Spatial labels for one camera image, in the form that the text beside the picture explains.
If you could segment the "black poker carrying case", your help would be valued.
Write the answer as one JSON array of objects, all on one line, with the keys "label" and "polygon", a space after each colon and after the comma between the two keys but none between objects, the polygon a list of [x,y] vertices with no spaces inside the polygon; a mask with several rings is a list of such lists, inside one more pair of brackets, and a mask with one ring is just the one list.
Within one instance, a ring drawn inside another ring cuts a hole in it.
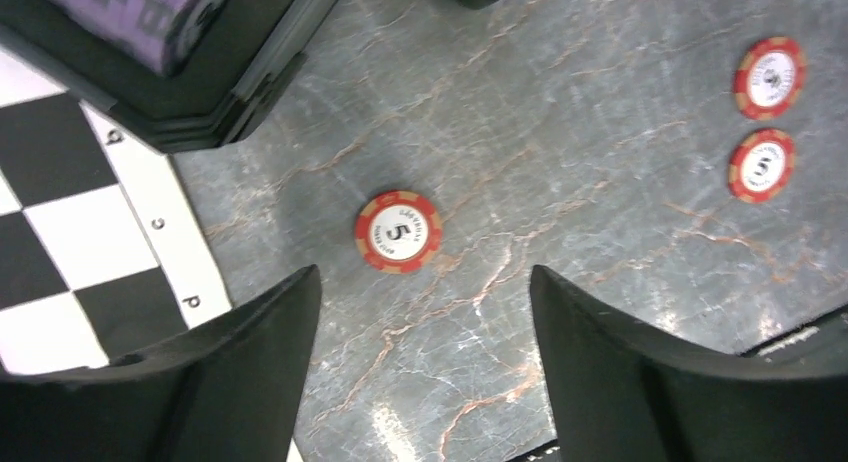
[{"label": "black poker carrying case", "polygon": [[1,45],[166,153],[248,137],[338,0],[1,0]]}]

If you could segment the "red white poker chip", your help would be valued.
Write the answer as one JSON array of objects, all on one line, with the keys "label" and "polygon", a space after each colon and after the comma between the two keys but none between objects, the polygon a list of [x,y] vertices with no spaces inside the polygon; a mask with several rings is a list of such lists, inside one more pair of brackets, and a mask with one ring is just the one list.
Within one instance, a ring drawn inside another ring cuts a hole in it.
[{"label": "red white poker chip", "polygon": [[748,49],[735,72],[737,108],[752,120],[780,117],[797,102],[806,76],[806,55],[794,39],[760,40]]},{"label": "red white poker chip", "polygon": [[796,165],[792,137],[776,128],[752,132],[735,149],[728,165],[728,188],[736,198],[759,204],[787,186]]},{"label": "red white poker chip", "polygon": [[428,264],[440,249],[443,223],[436,207],[412,191],[392,190],[359,213],[355,243],[363,259],[389,274],[406,274]]}]

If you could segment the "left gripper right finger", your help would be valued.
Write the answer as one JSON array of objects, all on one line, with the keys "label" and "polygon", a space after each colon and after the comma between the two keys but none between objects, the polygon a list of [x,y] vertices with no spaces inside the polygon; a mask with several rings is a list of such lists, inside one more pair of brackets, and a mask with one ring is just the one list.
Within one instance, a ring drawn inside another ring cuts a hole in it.
[{"label": "left gripper right finger", "polygon": [[843,461],[847,371],[722,353],[532,269],[563,461]]}]

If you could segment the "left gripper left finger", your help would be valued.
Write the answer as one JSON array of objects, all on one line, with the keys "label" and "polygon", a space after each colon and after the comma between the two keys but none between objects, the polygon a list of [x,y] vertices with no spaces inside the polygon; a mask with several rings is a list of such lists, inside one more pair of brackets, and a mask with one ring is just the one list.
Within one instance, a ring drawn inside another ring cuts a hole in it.
[{"label": "left gripper left finger", "polygon": [[5,461],[284,461],[322,306],[306,266],[107,366],[1,378]]}]

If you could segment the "purple poker chip roll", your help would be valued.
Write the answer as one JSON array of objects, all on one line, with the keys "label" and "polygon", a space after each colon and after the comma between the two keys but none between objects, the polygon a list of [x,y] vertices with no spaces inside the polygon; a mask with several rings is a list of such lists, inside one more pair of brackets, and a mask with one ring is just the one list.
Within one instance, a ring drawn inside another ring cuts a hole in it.
[{"label": "purple poker chip roll", "polygon": [[185,65],[228,0],[49,0],[159,76]]}]

